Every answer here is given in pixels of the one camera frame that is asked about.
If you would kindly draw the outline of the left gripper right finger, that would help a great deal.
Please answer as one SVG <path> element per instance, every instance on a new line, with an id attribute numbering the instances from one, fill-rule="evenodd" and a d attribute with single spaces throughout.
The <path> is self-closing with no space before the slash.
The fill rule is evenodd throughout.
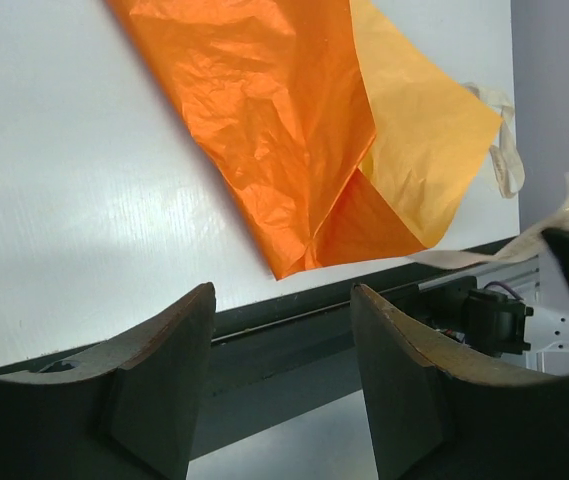
<path id="1" fill-rule="evenodd" d="M 351 319 L 382 479 L 569 479 L 569 376 L 474 351 L 365 285 Z"/>

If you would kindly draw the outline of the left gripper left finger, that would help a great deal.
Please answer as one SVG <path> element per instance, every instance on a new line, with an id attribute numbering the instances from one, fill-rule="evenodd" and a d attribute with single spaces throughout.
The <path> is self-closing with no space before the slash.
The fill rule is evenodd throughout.
<path id="1" fill-rule="evenodd" d="M 31 372 L 0 375 L 0 479 L 182 479 L 210 357 L 212 284 Z"/>

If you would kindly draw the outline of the cream printed ribbon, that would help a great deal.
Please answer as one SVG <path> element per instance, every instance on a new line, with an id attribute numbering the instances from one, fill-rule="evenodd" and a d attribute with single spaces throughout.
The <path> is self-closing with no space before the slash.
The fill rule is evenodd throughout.
<path id="1" fill-rule="evenodd" d="M 488 158 L 455 214 L 453 231 L 447 233 L 436 247 L 410 255 L 408 259 L 445 270 L 461 269 L 478 263 L 523 262 L 546 249 L 541 237 L 544 229 L 557 227 L 569 232 L 569 173 L 565 175 L 566 195 L 560 207 L 521 231 L 517 216 L 518 195 L 524 186 L 525 172 L 511 131 L 515 106 L 502 91 L 474 83 L 466 83 L 464 87 L 500 114 L 502 124 L 498 140 L 490 147 Z M 452 248 L 462 240 L 464 233 L 479 234 L 483 227 L 490 233 L 511 233 L 515 238 L 493 254 Z"/>

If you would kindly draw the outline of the orange wrapping paper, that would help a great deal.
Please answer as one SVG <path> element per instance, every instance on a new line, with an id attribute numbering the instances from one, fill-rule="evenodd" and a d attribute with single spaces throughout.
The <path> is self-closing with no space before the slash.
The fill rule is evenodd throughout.
<path id="1" fill-rule="evenodd" d="M 502 120 L 370 1 L 113 1 L 273 274 L 435 246 Z"/>

